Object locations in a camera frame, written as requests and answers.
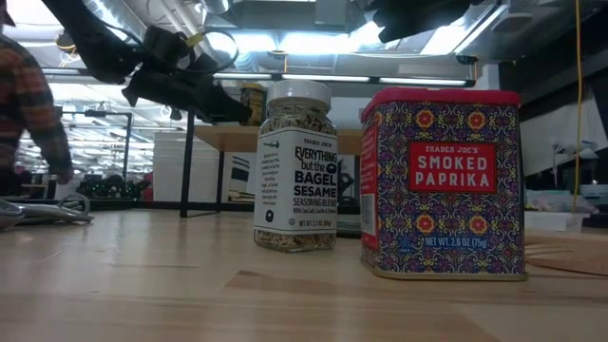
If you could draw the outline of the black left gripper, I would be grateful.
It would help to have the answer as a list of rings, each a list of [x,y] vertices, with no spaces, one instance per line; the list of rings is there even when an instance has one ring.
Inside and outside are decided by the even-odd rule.
[[[209,112],[213,123],[246,124],[252,109],[229,96],[221,85],[214,83],[211,74],[205,73],[217,66],[218,63],[205,54],[181,71],[145,63],[132,75],[123,95],[131,106],[139,99],[146,99],[181,110]]]

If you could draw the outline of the yellow lid dark spice jar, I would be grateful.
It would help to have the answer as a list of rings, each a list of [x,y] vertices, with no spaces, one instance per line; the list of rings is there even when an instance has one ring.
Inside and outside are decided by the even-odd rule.
[[[240,85],[240,102],[251,109],[249,118],[241,125],[260,126],[265,115],[266,88],[257,83]]]

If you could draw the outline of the bagel sesame seasoning glass jar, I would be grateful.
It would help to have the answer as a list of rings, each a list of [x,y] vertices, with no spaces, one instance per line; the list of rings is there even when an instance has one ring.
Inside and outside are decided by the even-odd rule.
[[[331,250],[336,240],[338,137],[331,90],[286,80],[268,88],[256,148],[256,245],[283,253]]]

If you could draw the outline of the smoked paprika tin red lid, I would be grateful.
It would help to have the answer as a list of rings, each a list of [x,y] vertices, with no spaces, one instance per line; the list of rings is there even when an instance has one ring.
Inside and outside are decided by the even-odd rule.
[[[387,278],[522,280],[520,97],[392,87],[361,114],[361,260]]]

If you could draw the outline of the white cabinet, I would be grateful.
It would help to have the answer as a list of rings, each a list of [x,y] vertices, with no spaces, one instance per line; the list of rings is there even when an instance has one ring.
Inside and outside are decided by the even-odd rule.
[[[157,132],[153,148],[154,201],[181,201],[186,134]],[[194,138],[190,172],[189,200],[215,202],[218,186],[228,189],[228,177],[219,182],[219,152],[208,143]]]

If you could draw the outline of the black bar with LED strips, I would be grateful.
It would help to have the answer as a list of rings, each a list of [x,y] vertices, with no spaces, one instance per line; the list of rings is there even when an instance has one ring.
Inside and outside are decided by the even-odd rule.
[[[282,80],[309,80],[329,83],[354,83],[391,86],[427,86],[427,87],[463,87],[471,88],[475,80],[433,79],[413,77],[379,77],[379,76],[346,76],[324,74],[294,74],[294,73],[248,73],[248,72],[218,72],[214,75],[219,80],[233,81],[282,81]]]

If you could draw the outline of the black background stand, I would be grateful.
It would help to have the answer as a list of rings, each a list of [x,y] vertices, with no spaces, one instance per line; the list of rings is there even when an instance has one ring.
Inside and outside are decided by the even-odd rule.
[[[125,126],[122,126],[122,129],[125,130],[125,138],[124,138],[124,150],[123,150],[123,180],[127,181],[127,167],[128,167],[128,155],[130,150],[130,140],[131,140],[131,132],[132,132],[132,124],[133,124],[133,114],[130,112],[110,112],[110,111],[102,111],[102,110],[86,110],[85,116],[90,118],[102,118],[106,116],[124,116],[126,117],[127,123]]]

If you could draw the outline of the black background equipment row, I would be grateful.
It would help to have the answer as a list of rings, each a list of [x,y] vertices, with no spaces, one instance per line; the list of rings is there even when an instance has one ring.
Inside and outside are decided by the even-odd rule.
[[[143,191],[151,185],[149,180],[125,180],[120,175],[103,178],[100,175],[86,175],[77,192],[90,199],[140,200]]]

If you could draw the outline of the black round ceiling fixture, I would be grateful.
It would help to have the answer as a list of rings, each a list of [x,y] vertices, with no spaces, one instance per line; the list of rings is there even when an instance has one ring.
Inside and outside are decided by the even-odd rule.
[[[65,30],[61,31],[55,37],[54,44],[58,49],[60,49],[64,53],[74,53],[77,50],[73,39]]]

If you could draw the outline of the walking person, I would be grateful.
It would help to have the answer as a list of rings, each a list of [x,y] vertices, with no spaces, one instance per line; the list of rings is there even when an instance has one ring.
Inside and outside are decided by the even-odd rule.
[[[21,189],[15,164],[25,131],[58,182],[66,184],[73,178],[67,134],[47,78],[30,52],[3,33],[3,27],[14,25],[6,0],[0,0],[0,196]]]

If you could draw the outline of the plain wooden utensil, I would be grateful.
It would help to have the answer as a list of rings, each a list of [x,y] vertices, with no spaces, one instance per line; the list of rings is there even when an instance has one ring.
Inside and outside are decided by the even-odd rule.
[[[539,244],[525,249],[527,263],[574,273],[608,276],[608,251],[599,247]]]

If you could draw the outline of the black metal rig frame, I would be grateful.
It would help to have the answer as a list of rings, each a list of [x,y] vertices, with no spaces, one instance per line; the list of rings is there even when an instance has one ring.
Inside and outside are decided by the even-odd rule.
[[[31,203],[31,204],[58,204],[55,199],[24,199],[24,198],[6,198],[6,201],[16,203]],[[109,210],[126,210],[126,209],[151,209],[151,210],[180,210],[181,203],[174,201],[142,201],[130,199],[91,199],[91,211],[109,211]],[[186,204],[187,211],[207,211],[207,212],[253,212],[254,205],[252,203],[233,203],[233,202],[188,202]]]

